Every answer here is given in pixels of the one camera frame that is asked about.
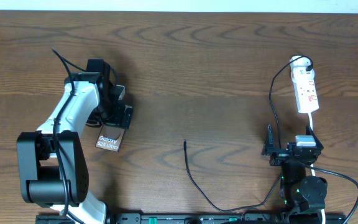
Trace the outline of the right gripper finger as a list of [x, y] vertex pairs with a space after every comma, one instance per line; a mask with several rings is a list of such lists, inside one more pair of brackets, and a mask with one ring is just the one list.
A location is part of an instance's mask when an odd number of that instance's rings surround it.
[[319, 141], [319, 139], [316, 137], [314, 131], [312, 130], [312, 128], [310, 126], [306, 127], [306, 135], [308, 136], [312, 136], [316, 145], [317, 146], [321, 146], [321, 142]]
[[275, 145], [274, 145], [273, 131], [271, 125], [269, 124], [267, 126], [267, 135], [265, 138], [263, 150], [270, 150], [273, 149], [274, 147]]

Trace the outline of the bronze Galaxy smartphone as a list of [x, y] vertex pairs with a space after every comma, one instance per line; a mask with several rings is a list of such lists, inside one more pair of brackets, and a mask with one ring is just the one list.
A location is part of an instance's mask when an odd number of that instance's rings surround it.
[[112, 152], [119, 152], [126, 130], [104, 125], [96, 141], [96, 147]]

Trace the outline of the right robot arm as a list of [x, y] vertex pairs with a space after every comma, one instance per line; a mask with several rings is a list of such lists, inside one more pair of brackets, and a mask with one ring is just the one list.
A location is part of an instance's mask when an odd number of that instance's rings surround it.
[[271, 166], [281, 167], [281, 194], [285, 200], [281, 218], [285, 222], [301, 222], [308, 215], [311, 223], [327, 222], [324, 209], [328, 183], [316, 174], [306, 174], [323, 149], [309, 126], [305, 135], [297, 135], [295, 141], [289, 142], [285, 148], [275, 145], [272, 127], [268, 126], [262, 154], [270, 157]]

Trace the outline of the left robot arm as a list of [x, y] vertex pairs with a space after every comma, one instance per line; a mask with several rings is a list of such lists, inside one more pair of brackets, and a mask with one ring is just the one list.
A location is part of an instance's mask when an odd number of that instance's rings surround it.
[[89, 190], [81, 146], [86, 126], [129, 129], [133, 107], [122, 102], [125, 87], [110, 81], [114, 69], [102, 59], [69, 72], [64, 94], [36, 131], [16, 142], [21, 195], [25, 202], [58, 211], [38, 215], [36, 223], [114, 223], [108, 205]]

